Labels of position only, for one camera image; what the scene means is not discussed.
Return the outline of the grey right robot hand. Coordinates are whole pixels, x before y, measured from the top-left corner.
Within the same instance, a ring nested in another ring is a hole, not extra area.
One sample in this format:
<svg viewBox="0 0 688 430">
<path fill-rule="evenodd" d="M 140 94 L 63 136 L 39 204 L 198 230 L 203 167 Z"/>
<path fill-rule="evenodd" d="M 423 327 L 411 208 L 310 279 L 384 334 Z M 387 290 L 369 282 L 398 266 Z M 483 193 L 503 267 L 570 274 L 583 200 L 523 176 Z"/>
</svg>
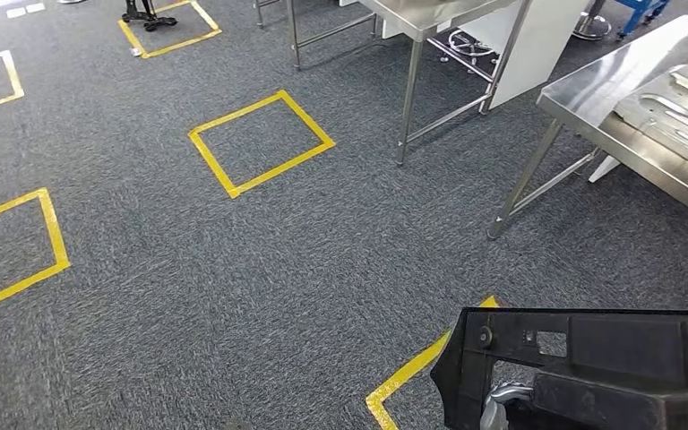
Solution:
<svg viewBox="0 0 688 430">
<path fill-rule="evenodd" d="M 522 383 L 500 383 L 492 387 L 484 402 L 480 430 L 509 428 L 505 404 L 513 400 L 530 400 L 533 388 Z"/>
</svg>

